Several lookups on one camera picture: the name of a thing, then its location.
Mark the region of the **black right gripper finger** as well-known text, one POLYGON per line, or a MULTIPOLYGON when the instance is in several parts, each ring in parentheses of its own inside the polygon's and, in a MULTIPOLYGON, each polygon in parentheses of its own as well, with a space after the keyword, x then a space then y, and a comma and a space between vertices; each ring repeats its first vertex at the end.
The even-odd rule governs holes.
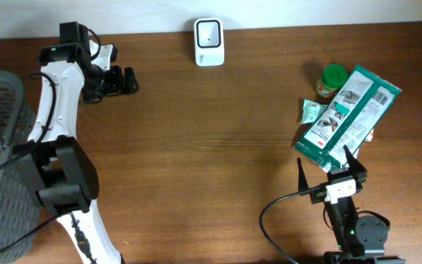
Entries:
POLYGON ((297 168, 298 168, 298 186, 297 190, 299 194, 304 194, 309 190, 308 182, 306 179, 305 172, 303 170, 301 158, 297 158, 297 168))
POLYGON ((348 146, 344 145, 343 148, 346 154, 351 176, 353 176, 353 178, 359 183, 365 183, 367 178, 367 169, 361 164, 361 162, 359 162, 357 158, 354 157, 348 146))

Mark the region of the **orange Kleenex tissue pack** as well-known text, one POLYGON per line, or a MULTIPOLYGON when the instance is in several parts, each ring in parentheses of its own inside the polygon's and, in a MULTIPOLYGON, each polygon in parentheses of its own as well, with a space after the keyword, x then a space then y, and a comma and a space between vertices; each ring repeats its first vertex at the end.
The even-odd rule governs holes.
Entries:
POLYGON ((371 129, 366 138, 364 139, 365 142, 371 142, 374 138, 374 130, 371 129))

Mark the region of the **green 3M gloves packet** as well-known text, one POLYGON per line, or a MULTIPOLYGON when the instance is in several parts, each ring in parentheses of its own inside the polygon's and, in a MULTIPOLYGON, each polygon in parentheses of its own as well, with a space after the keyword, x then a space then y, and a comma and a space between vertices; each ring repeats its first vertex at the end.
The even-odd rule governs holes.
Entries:
POLYGON ((399 87, 357 65, 295 149, 325 172, 347 167, 344 147, 358 151, 401 93, 399 87))

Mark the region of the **light green wipes pack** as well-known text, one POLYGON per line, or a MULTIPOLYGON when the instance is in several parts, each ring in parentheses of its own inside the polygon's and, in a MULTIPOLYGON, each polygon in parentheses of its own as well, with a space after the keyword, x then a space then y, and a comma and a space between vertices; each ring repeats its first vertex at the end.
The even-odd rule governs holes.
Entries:
POLYGON ((327 108, 327 105, 305 99, 303 101, 303 113, 301 124, 313 123, 327 108))

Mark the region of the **green lidded jar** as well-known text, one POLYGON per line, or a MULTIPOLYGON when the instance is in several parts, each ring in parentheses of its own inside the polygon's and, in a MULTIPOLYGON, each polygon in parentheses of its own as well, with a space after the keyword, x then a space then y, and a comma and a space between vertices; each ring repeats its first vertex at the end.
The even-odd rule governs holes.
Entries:
POLYGON ((315 90, 320 96, 330 98, 343 87, 347 79, 347 71, 342 65, 328 65, 316 83, 315 90))

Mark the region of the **white cream tube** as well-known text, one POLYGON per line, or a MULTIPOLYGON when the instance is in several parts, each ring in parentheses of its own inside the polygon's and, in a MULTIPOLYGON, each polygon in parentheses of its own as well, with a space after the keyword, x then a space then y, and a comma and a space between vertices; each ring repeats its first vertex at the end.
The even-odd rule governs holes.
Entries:
POLYGON ((358 158, 358 153, 360 151, 360 148, 362 147, 362 145, 360 145, 354 152, 353 152, 353 157, 354 158, 358 158))

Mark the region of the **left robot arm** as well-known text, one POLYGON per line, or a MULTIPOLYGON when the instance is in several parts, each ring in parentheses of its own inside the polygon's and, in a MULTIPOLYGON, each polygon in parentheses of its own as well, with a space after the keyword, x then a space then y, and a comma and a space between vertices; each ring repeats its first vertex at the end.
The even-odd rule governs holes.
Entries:
POLYGON ((59 44, 38 59, 42 79, 27 141, 14 147, 15 166, 31 201, 47 210, 75 244, 83 263, 123 263, 98 209, 99 177, 76 136, 79 103, 140 90, 132 68, 115 66, 117 49, 79 22, 61 23, 59 44))

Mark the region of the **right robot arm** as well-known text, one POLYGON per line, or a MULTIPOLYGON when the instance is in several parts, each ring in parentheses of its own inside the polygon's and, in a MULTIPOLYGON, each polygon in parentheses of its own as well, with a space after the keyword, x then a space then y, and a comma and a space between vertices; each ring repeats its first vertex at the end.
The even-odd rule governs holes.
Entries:
POLYGON ((313 204, 324 205, 325 222, 331 226, 338 244, 337 252, 325 252, 325 263, 406 263, 385 254, 390 221, 371 210, 358 210, 353 196, 363 190, 368 172, 364 165, 344 147, 348 167, 327 173, 327 181, 309 187, 302 161, 297 160, 298 191, 308 195, 313 204))

